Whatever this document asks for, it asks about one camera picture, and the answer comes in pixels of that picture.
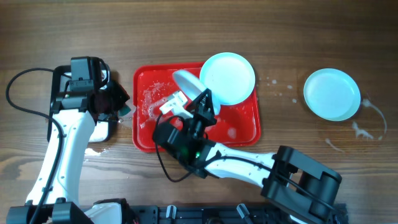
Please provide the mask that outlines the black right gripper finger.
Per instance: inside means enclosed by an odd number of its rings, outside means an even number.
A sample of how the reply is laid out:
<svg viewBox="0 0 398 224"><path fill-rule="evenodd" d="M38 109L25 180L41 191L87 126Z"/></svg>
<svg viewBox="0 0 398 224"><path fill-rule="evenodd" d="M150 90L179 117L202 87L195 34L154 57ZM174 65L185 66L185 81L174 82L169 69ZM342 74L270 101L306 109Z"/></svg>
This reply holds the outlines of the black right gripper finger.
<svg viewBox="0 0 398 224"><path fill-rule="evenodd" d="M207 98L208 90L205 90L186 107L186 110L192 114L206 112L208 110Z"/></svg>
<svg viewBox="0 0 398 224"><path fill-rule="evenodd" d="M215 115L212 93L211 90L208 88L205 90L205 107L207 112Z"/></svg>

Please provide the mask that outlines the white plate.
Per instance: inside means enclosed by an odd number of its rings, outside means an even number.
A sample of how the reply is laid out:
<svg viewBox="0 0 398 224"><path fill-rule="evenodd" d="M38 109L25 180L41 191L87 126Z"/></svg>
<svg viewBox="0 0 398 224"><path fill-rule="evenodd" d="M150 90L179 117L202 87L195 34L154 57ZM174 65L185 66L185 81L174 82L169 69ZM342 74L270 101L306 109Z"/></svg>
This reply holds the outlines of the white plate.
<svg viewBox="0 0 398 224"><path fill-rule="evenodd" d="M313 72L304 83L303 97L313 113L329 121L350 119L361 104L357 83L335 68Z"/></svg>
<svg viewBox="0 0 398 224"><path fill-rule="evenodd" d="M167 101L159 108L160 111L162 114L171 112L173 115L178 115L185 119L193 118L192 112L187 110L188 100L195 100L206 90L206 86L196 76L186 70L173 72L172 78L179 90L167 98Z"/></svg>
<svg viewBox="0 0 398 224"><path fill-rule="evenodd" d="M221 105L236 105L254 90L256 76L242 56L223 52L210 57L202 66L200 81L212 91Z"/></svg>

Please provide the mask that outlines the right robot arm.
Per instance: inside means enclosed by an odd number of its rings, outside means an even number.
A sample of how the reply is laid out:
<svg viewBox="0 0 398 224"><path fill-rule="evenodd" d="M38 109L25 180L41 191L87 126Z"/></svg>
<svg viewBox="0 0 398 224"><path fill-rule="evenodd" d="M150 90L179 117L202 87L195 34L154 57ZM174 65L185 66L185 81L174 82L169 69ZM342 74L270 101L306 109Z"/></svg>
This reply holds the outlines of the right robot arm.
<svg viewBox="0 0 398 224"><path fill-rule="evenodd" d="M325 223L337 211L333 204L342 181L339 173L292 147L255 154L205 138L205 128L216 123L209 89L191 96L187 110L193 116L184 122L189 142L180 157L187 170L257 185L263 197L296 221Z"/></svg>

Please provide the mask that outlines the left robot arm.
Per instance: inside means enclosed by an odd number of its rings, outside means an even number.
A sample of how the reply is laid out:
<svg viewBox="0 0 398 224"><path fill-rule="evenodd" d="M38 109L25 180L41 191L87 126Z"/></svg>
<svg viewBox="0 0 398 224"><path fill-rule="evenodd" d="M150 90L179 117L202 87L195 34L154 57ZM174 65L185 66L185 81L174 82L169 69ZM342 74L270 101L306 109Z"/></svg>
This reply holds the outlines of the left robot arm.
<svg viewBox="0 0 398 224"><path fill-rule="evenodd" d="M126 199L100 200L79 208L78 189L86 147L100 114L115 114L129 99L111 80L105 89L90 85L60 92L53 100L52 133L42 168L23 206L11 207L7 223L129 223Z"/></svg>

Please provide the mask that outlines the green scrubbing sponge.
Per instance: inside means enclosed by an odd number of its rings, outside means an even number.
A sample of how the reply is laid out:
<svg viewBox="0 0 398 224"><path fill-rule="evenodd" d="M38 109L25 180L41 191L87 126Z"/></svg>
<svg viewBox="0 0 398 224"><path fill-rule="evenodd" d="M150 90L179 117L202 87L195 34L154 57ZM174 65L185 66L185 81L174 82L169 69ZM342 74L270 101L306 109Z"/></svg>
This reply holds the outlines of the green scrubbing sponge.
<svg viewBox="0 0 398 224"><path fill-rule="evenodd" d="M127 116L132 112L133 108L125 104L118 112L119 116Z"/></svg>

